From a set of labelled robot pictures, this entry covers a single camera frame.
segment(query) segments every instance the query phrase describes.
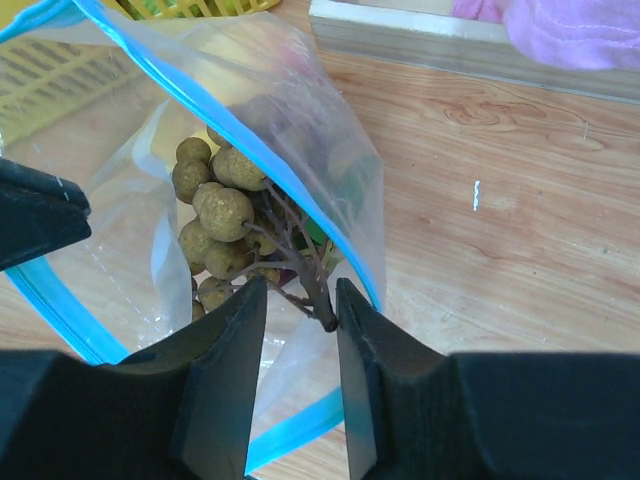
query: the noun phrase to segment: clear plastic bag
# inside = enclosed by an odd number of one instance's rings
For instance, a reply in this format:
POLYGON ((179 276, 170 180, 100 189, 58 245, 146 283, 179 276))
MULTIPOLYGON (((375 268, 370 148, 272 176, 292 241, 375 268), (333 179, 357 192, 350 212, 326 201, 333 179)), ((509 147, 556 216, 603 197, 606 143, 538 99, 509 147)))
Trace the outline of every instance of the clear plastic bag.
MULTIPOLYGON (((309 39, 269 13, 134 22, 75 3, 84 21, 0 45, 3 155, 78 183, 92 206, 91 238, 8 272, 65 340, 115 363, 190 322, 177 233, 192 216, 171 170, 205 125, 336 244, 331 291, 349 277, 382 310, 382 161, 309 39)), ((342 420, 335 334, 274 292, 261 362, 248 471, 342 420)))

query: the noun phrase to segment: purple towel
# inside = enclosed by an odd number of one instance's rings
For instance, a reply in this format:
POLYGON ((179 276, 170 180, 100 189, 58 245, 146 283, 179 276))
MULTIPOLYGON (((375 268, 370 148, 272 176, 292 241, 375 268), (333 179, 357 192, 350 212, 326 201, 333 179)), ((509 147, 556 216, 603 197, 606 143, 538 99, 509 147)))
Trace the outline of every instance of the purple towel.
POLYGON ((495 12, 514 47, 536 62, 640 68, 640 0, 455 0, 453 15, 500 22, 495 12))

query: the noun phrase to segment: yellow basket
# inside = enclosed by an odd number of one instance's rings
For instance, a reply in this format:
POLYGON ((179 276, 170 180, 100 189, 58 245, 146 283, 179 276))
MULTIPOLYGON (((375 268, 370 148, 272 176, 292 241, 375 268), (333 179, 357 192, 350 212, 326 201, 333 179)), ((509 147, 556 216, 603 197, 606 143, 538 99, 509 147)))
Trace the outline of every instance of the yellow basket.
MULTIPOLYGON (((134 19, 235 16, 279 0, 103 0, 134 19)), ((113 49, 17 38, 0 45, 0 147, 123 85, 139 73, 113 49)))

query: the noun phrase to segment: wooden surface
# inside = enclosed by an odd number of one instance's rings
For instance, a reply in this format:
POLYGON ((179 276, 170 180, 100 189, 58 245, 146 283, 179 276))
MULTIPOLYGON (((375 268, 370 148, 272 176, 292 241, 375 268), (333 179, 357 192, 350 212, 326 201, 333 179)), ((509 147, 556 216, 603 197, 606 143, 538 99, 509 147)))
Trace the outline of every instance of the wooden surface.
POLYGON ((313 0, 310 14, 323 49, 640 102, 640 72, 549 68, 513 48, 502 25, 450 17, 446 9, 444 0, 313 0))
MULTIPOLYGON (((307 9, 274 12, 309 32, 307 9)), ((638 107, 321 57, 385 161, 391 319, 442 352, 637 350, 638 107)), ((0 297, 2 347, 65 348, 0 297)), ((342 428, 256 476, 348 478, 342 428)))

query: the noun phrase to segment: white mark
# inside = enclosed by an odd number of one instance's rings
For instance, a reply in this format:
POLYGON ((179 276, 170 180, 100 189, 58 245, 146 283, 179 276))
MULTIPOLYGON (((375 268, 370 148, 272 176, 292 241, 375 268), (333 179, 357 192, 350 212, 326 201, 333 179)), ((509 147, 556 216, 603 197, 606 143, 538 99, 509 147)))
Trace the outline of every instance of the white mark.
POLYGON ((473 186, 473 211, 478 211, 478 195, 480 194, 480 180, 476 180, 473 186))

